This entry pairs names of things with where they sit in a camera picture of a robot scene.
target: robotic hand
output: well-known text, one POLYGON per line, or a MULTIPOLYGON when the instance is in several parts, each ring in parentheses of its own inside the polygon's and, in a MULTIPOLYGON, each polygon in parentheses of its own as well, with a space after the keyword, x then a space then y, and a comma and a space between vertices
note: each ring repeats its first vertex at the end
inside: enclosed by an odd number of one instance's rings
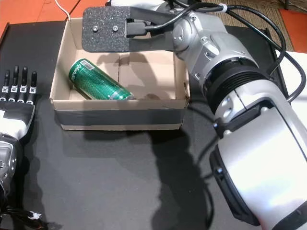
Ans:
POLYGON ((23 159, 20 140, 28 133, 35 112, 37 73, 32 73, 29 90, 27 75, 27 67, 24 67, 21 86, 18 87, 19 68, 16 66, 9 90, 10 71, 7 70, 0 93, 0 214, 13 215, 28 227, 43 229, 43 223, 39 220, 40 214, 7 207, 11 181, 23 159))
MULTIPOLYGON (((140 7, 140 2, 135 0, 133 5, 140 7)), ((183 10, 172 6, 173 3, 160 7, 149 3, 145 4, 146 9, 127 6, 86 9, 84 49, 175 52, 185 61, 189 74, 199 81, 214 113, 213 126, 220 140, 210 155, 210 164, 234 217, 261 225, 264 230, 307 229, 305 127, 270 81, 269 74, 259 69, 218 17, 206 14, 233 12, 225 5, 189 6, 178 0, 173 2, 187 8, 183 10), (151 38, 134 38, 148 32, 151 38)), ((302 74, 298 90, 301 91, 306 77, 297 63, 296 67, 302 74)))

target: table surface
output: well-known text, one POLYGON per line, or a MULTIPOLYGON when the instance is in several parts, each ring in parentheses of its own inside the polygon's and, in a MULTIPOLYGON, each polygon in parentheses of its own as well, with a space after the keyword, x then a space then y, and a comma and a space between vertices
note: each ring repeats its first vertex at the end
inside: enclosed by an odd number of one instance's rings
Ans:
MULTIPOLYGON (((49 101, 64 22, 10 26, 0 49, 6 69, 38 72, 34 126, 24 147, 25 177, 19 198, 58 230, 203 230, 213 197, 212 230, 256 230, 233 218, 211 172, 216 144, 213 115, 191 79, 192 102, 180 130, 63 131, 49 101)), ((247 28, 228 27, 267 68, 267 44, 247 28)), ((3 228, 12 229, 5 217, 3 228)))

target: silver robotic arm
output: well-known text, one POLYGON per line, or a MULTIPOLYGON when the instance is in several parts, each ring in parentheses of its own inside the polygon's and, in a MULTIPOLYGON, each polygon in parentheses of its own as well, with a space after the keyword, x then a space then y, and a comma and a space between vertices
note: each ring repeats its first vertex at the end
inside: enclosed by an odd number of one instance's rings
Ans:
POLYGON ((146 34, 146 23, 130 20, 120 24, 119 18, 123 13, 129 19, 146 21, 159 18, 165 22, 174 17, 165 13, 165 8, 158 11, 146 19, 144 15, 153 11, 87 9, 83 47, 91 52, 175 52, 199 81, 214 113, 213 126, 220 140, 210 155, 210 164, 234 217, 264 230, 307 229, 307 131, 284 95, 216 16, 191 11, 173 27, 165 27, 163 36, 152 34, 146 45, 145 39, 136 45, 139 41, 132 35, 146 34), (118 31, 104 27, 110 22, 101 25, 101 34, 86 29, 97 22, 95 13, 108 21, 108 12, 121 12, 116 19, 118 31), (121 45, 118 40, 117 46, 112 41, 100 43, 105 35, 121 39, 121 45))

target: cardboard box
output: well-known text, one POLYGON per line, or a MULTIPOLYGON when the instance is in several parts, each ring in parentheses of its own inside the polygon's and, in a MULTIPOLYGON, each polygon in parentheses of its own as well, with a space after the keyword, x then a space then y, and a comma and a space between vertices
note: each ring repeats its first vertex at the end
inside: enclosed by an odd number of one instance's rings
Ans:
POLYGON ((178 129, 189 101, 184 63, 168 51, 89 53, 82 49, 82 18, 66 23, 51 87, 50 101, 63 129, 178 129), (131 91, 136 100, 86 100, 68 73, 86 58, 131 91))

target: can label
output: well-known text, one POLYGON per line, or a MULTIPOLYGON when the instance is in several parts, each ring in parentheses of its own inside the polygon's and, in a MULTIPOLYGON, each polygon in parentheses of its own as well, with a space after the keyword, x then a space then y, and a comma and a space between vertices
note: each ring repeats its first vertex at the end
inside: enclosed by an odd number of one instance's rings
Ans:
POLYGON ((132 93, 85 58, 72 65, 69 78, 77 89, 92 99, 134 99, 132 93))

